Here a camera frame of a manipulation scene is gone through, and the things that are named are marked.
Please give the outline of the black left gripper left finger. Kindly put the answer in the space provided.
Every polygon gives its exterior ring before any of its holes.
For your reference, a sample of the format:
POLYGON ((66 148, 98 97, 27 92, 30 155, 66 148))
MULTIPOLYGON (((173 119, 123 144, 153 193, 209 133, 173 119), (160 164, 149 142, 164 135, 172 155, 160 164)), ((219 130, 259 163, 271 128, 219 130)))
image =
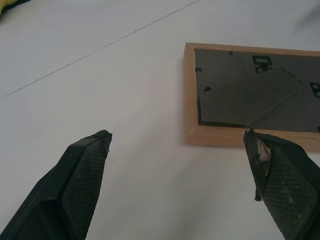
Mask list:
POLYGON ((0 240, 85 240, 99 199, 112 134, 71 144, 33 187, 0 240))

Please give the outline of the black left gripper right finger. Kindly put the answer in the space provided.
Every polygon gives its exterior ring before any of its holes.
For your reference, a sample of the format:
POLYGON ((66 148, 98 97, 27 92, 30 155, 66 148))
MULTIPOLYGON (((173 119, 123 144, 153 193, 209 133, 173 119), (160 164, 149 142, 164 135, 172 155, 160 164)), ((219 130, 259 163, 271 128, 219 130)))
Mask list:
POLYGON ((253 129, 243 135, 255 183, 285 240, 320 240, 320 167, 298 144, 253 129))

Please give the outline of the yellow and black object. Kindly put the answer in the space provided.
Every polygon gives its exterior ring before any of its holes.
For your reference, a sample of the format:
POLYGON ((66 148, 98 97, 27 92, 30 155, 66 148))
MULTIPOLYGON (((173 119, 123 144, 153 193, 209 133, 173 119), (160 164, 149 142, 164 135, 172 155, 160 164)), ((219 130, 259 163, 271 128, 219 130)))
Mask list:
POLYGON ((0 15, 21 4, 21 0, 0 0, 0 15))

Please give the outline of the wooden picture frame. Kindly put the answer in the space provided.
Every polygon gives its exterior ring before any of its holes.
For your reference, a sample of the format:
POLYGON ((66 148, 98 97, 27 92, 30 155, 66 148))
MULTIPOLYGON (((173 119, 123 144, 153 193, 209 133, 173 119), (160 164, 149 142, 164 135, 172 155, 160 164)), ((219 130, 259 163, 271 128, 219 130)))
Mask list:
POLYGON ((187 43, 188 144, 241 148, 253 129, 320 153, 320 51, 187 43))

